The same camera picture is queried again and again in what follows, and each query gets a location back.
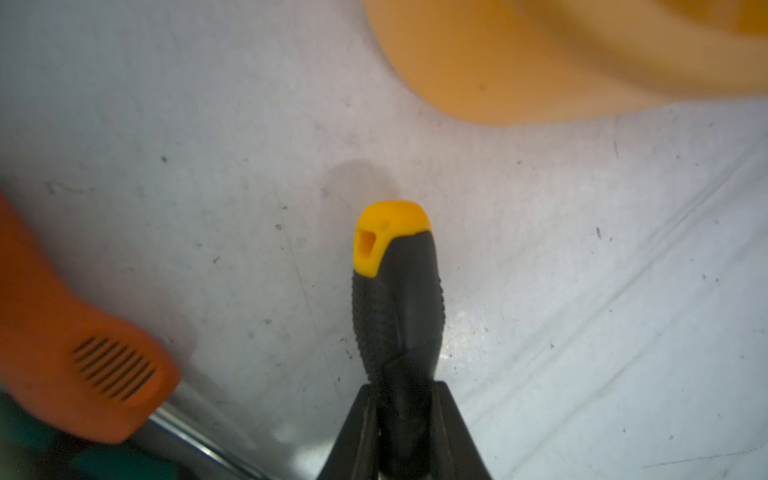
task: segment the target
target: textured grip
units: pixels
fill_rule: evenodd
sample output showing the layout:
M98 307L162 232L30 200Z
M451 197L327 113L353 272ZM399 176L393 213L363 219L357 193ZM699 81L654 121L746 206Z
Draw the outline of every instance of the textured grip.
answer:
M390 477L429 471L430 384L444 324L431 232L392 240L375 277L355 272L353 325L379 413L380 467Z
M381 283L357 272L352 277L352 323L368 380L379 392L382 366L400 354L397 311L392 294Z

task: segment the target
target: scratched white surface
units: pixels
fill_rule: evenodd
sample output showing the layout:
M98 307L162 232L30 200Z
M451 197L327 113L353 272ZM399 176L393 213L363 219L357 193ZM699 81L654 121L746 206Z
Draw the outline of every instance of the scratched white surface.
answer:
M364 382L354 223L404 197L495 478L766 477L768 101L465 124L358 0L7 0L0 65L2 190L276 476L318 472Z

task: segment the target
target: metal shaft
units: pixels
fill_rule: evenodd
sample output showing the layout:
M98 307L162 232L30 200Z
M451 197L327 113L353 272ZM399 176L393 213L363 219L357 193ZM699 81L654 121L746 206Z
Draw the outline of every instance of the metal shaft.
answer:
M150 421L243 480L275 480L202 433L194 422L167 403L150 415Z

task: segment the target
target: yellow object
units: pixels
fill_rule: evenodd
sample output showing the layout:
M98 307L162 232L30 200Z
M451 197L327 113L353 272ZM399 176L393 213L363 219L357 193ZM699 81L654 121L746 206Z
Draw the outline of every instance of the yellow object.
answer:
M481 124L768 93L768 0L366 0L392 66Z
M360 214L355 229L355 270L360 275L376 277L392 240L426 231L432 231L429 218L413 202L391 200L369 205Z

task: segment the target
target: orange handle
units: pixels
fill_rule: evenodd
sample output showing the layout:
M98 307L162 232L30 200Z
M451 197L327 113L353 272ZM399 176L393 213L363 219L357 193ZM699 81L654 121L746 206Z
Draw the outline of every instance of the orange handle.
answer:
M62 283L0 194L0 381L19 405L73 435L119 443L179 380L152 337Z

